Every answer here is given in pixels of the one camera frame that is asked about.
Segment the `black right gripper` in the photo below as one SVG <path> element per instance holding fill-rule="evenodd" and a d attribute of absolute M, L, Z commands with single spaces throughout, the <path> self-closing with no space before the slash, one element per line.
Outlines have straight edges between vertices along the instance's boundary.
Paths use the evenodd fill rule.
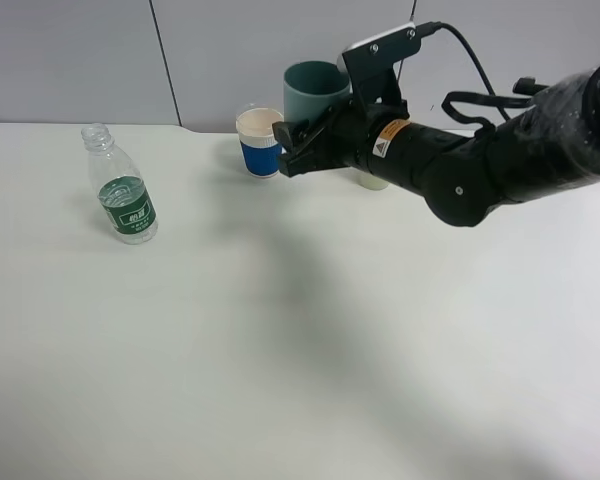
<path fill-rule="evenodd" d="M 315 119 L 272 124 L 275 140 L 283 148 L 279 172 L 288 177 L 351 167 L 371 173 L 372 150 L 381 130 L 393 120 L 408 120 L 406 100 L 397 105 L 374 103 L 363 112 L 350 100 L 336 109 L 327 107 Z"/>

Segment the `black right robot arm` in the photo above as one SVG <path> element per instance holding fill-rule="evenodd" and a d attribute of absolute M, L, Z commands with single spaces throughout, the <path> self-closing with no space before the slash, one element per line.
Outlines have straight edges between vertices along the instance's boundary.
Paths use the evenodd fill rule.
<path fill-rule="evenodd" d="M 427 127 L 400 108 L 353 101 L 314 123 L 276 122 L 287 177 L 351 167 L 421 196 L 444 223 L 474 227 L 502 205 L 600 182 L 600 66 L 551 85 L 522 78 L 515 97 L 451 92 L 471 137 Z"/>

